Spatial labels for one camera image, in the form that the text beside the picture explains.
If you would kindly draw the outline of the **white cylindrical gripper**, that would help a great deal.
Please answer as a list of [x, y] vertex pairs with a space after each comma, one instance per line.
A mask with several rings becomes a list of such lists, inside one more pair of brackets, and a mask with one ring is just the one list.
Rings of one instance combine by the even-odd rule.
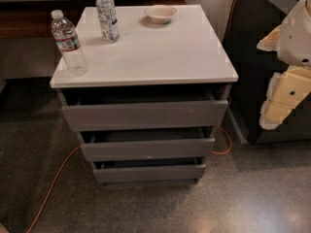
[[276, 129], [311, 93], [310, 11], [311, 0], [299, 0], [281, 25], [257, 44], [258, 50], [277, 51], [278, 58], [291, 65], [283, 74], [274, 73], [269, 82], [260, 109], [263, 129]]

